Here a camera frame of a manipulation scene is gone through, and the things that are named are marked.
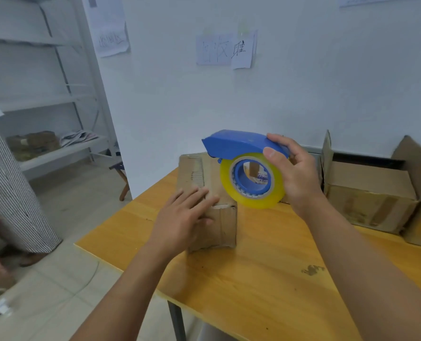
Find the person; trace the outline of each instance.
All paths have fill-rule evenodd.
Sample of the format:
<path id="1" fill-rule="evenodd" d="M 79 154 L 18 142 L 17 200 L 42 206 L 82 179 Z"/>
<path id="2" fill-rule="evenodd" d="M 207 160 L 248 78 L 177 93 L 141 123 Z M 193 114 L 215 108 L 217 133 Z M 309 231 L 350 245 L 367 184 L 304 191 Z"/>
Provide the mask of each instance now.
<path id="1" fill-rule="evenodd" d="M 1 257 L 21 252 L 21 267 L 37 263 L 62 241 L 49 225 L 35 193 L 1 135 L 0 238 L 8 243 Z"/>
<path id="2" fill-rule="evenodd" d="M 267 137 L 287 146 L 294 156 L 292 163 L 272 148 L 263 152 L 281 171 L 291 206 L 308 225 L 361 337 L 370 341 L 421 340 L 421 290 L 330 205 L 310 154 L 290 138 Z M 71 341 L 136 340 L 166 265 L 191 244 L 200 224 L 211 222 L 200 216 L 219 198 L 196 204 L 207 192 L 206 188 L 180 190 L 169 198 L 149 240 Z"/>

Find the striped pants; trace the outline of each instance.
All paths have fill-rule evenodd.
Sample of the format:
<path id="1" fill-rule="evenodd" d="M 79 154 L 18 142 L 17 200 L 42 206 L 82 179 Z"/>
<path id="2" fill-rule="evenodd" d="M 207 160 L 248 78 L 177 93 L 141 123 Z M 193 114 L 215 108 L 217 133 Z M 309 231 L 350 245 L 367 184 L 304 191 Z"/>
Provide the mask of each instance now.
<path id="1" fill-rule="evenodd" d="M 0 237 L 25 252 L 48 253 L 61 242 L 1 136 Z"/>

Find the fingernail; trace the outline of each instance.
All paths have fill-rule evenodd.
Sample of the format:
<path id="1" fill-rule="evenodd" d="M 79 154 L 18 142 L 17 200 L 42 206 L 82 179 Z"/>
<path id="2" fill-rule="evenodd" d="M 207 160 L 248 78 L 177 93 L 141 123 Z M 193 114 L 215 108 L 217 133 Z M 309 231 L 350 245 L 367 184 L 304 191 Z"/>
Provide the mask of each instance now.
<path id="1" fill-rule="evenodd" d="M 263 154 L 266 158 L 270 158 L 275 154 L 276 150 L 270 147 L 264 147 Z"/>

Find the shelf board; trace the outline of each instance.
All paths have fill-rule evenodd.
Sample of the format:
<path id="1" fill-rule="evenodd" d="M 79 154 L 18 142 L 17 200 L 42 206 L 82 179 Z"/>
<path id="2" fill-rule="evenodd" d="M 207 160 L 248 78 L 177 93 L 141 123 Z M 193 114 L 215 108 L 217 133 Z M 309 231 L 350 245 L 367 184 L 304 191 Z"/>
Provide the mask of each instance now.
<path id="1" fill-rule="evenodd" d="M 99 136 L 98 138 L 91 141 L 73 144 L 71 146 L 63 147 L 53 152 L 43 154 L 40 157 L 23 161 L 23 162 L 19 162 L 21 171 L 27 171 L 27 170 L 33 169 L 34 167 L 49 163 L 50 161 L 53 161 L 56 159 L 66 157 L 67 155 L 79 152 L 83 149 L 89 148 L 91 146 L 94 146 L 104 141 L 108 141 L 108 138 L 106 136 Z"/>
<path id="2" fill-rule="evenodd" d="M 27 108 L 40 108 L 42 106 L 59 105 L 76 102 L 82 98 L 93 98 L 93 94 L 62 94 L 42 95 L 31 98 L 8 99 L 0 101 L 0 109 L 7 113 L 11 111 L 24 110 Z"/>
<path id="3" fill-rule="evenodd" d="M 81 43 L 68 39 L 60 39 L 49 36 L 38 36 L 32 34 L 11 34 L 7 32 L 0 32 L 0 40 L 9 43 L 24 43 L 32 45 L 52 45 L 52 46 L 79 46 Z"/>

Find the floor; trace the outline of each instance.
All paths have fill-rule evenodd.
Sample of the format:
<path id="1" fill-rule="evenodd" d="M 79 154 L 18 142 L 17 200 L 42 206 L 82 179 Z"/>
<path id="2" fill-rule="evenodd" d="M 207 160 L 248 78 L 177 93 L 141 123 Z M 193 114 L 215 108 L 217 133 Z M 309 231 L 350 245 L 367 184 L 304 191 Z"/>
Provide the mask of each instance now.
<path id="1" fill-rule="evenodd" d="M 0 340 L 69 340 L 120 276 L 120 272 L 74 246 L 131 200 L 119 201 L 124 187 L 108 163 L 79 163 L 31 184 L 55 231 L 64 239 L 49 256 L 21 269 L 12 259 L 6 266 L 17 284 L 5 293 L 13 308 L 0 316 Z M 183 311 L 188 340 L 196 340 L 202 321 Z M 175 340 L 165 300 L 154 295 L 138 340 Z"/>

